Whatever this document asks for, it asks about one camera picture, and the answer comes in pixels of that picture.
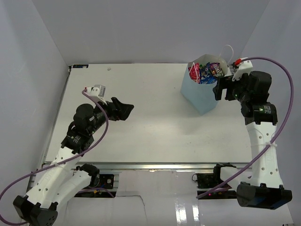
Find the pink candy packet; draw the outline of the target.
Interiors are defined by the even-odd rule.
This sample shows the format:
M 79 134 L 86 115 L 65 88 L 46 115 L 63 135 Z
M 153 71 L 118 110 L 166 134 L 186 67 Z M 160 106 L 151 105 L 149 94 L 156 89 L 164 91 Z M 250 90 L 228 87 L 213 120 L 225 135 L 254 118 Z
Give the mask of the pink candy packet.
M 196 83 L 200 83 L 200 65 L 199 63 L 192 63 L 191 67 L 188 68 L 189 76 L 191 80 Z

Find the light blue paper bag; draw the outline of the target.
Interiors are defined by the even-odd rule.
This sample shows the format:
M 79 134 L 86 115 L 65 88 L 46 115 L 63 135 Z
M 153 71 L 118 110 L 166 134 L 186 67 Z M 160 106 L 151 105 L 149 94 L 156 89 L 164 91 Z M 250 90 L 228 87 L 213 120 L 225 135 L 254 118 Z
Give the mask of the light blue paper bag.
M 233 56 L 234 50 L 232 46 L 226 44 L 221 49 L 219 55 L 204 54 L 187 64 L 182 81 L 181 94 L 195 107 L 200 115 L 213 110 L 217 105 L 213 93 L 216 82 L 214 84 L 198 84 L 191 80 L 188 68 L 191 67 L 193 62 L 199 63 L 200 68 L 208 62 L 220 63 L 220 68 L 224 75 L 230 75 L 229 63 Z

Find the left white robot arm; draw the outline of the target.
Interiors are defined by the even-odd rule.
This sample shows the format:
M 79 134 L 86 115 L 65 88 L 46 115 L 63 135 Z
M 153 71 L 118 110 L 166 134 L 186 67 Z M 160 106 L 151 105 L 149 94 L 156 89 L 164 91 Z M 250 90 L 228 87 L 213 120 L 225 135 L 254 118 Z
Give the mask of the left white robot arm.
M 33 226 L 54 224 L 59 207 L 83 188 L 99 184 L 99 169 L 91 164 L 77 166 L 81 154 L 94 143 L 93 134 L 108 120 L 125 121 L 134 105 L 112 97 L 96 106 L 81 104 L 68 127 L 61 147 L 42 178 L 24 196 L 17 196 L 13 205 L 19 217 Z

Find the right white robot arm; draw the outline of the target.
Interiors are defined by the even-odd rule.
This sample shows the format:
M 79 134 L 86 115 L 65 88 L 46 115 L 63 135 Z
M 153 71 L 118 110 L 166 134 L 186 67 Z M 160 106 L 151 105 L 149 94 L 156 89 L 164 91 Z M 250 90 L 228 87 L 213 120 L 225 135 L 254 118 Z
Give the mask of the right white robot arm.
M 213 184 L 222 188 L 228 184 L 236 191 L 241 207 L 275 210 L 292 200 L 292 191 L 286 190 L 277 165 L 276 144 L 272 138 L 277 130 L 277 110 L 268 102 L 272 83 L 270 74 L 260 71 L 244 73 L 237 81 L 231 76 L 219 77 L 213 89 L 216 100 L 237 100 L 245 119 L 252 158 L 264 148 L 267 151 L 252 164 L 249 177 L 239 175 L 230 181 L 229 175 L 219 171 L 212 176 Z

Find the aluminium table frame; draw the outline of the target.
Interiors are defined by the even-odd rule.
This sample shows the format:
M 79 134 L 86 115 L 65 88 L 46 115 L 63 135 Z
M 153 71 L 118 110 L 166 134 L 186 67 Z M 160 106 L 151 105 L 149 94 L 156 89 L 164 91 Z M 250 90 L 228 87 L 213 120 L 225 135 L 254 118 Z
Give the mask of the aluminium table frame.
M 200 115 L 181 94 L 186 64 L 89 64 L 71 68 L 45 157 L 56 157 L 76 108 L 89 104 L 85 87 L 104 85 L 105 98 L 134 105 L 126 121 L 111 121 L 94 135 L 101 142 L 81 157 L 102 172 L 203 170 L 218 162 L 243 167 L 251 160 L 249 137 L 237 101 L 222 99 Z

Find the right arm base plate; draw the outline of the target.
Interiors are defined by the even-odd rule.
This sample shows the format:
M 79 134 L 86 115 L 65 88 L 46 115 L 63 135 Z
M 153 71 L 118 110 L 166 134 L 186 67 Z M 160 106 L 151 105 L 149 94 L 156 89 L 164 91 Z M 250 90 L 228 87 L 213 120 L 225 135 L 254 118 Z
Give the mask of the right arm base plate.
M 222 183 L 222 180 L 213 173 L 195 173 L 192 175 L 191 179 L 193 182 L 197 183 L 197 188 L 199 189 L 213 188 Z

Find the purple M&M's packet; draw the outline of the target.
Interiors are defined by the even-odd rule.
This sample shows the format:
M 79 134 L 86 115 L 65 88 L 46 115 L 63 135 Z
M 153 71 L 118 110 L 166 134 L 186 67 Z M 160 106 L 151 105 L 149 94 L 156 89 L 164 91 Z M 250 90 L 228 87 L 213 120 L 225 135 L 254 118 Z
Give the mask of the purple M&M's packet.
M 220 68 L 220 63 L 211 63 L 209 65 L 209 67 L 210 67 L 211 74 L 214 77 L 224 76 L 224 73 L 222 72 L 222 69 Z

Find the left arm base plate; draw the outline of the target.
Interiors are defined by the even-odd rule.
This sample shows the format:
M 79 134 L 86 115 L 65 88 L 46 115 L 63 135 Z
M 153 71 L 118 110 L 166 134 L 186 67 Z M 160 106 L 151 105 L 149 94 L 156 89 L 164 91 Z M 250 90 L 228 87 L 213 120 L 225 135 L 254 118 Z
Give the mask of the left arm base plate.
M 90 184 L 84 189 L 96 189 L 100 188 L 112 189 L 114 184 L 113 174 L 98 174 L 97 176 L 92 176 Z

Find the blue chips bag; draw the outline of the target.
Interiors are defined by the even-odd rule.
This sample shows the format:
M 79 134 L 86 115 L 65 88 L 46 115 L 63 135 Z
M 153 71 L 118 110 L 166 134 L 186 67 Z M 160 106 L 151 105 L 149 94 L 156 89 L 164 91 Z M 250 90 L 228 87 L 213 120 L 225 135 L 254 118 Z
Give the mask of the blue chips bag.
M 210 62 L 208 62 L 205 66 L 202 66 L 199 70 L 199 83 L 200 84 L 214 84 L 217 82 L 217 78 L 213 76 L 213 73 L 210 68 Z

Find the white front cover board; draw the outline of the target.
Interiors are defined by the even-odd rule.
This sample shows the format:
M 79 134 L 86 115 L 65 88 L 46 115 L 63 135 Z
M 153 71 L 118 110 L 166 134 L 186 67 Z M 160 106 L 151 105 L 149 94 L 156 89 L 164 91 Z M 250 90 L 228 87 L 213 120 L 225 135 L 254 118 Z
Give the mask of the white front cover board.
M 116 193 L 72 198 L 57 226 L 283 226 L 287 205 L 277 210 L 242 208 L 235 199 L 198 200 L 192 172 L 123 171 Z

